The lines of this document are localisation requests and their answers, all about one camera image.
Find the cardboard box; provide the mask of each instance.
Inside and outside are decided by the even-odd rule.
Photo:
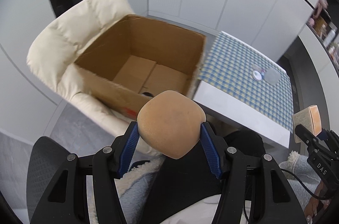
[[[292,115],[292,120],[294,141],[296,143],[301,143],[301,139],[295,134],[295,128],[297,125],[303,125],[314,136],[318,136],[318,134],[322,130],[320,114],[316,105],[311,105],[304,110],[295,113],[294,115]]]
[[[151,99],[142,93],[188,93],[205,38],[166,22],[127,15],[98,37],[75,64],[94,97],[136,119]]]

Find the makeup sponge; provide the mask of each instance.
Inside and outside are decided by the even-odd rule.
[[[189,152],[200,139],[200,125],[206,115],[199,105],[175,91],[151,99],[138,114],[141,138],[173,159]]]

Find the blue and yellow checkered tablecloth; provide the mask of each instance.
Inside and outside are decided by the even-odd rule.
[[[274,68],[281,75],[275,85],[253,78],[253,66]],[[289,77],[275,63],[234,37],[221,32],[198,76],[292,131],[293,100]]]

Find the white fabric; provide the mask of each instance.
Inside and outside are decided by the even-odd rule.
[[[208,224],[212,223],[217,210],[220,195],[214,195],[200,200],[197,203],[167,218],[161,224]],[[245,201],[245,210],[250,215],[250,201]],[[246,224],[244,213],[241,215],[239,224]]]
[[[27,64],[50,89],[114,136],[125,133],[121,119],[86,91],[75,60],[111,25],[134,14],[127,0],[83,0],[50,23],[32,43]],[[159,155],[141,138],[137,150]]]

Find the silver bolt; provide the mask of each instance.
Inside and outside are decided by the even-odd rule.
[[[227,148],[227,151],[230,153],[230,154],[234,154],[237,152],[237,149],[235,147],[228,147]]]
[[[266,161],[271,161],[271,160],[272,160],[272,156],[269,155],[269,154],[265,154],[265,155],[264,155],[264,159],[265,159]]]
[[[111,147],[104,147],[103,149],[102,149],[102,152],[103,153],[110,153],[112,151],[112,148]]]
[[[73,161],[75,159],[75,154],[71,153],[70,155],[67,156],[68,161]]]

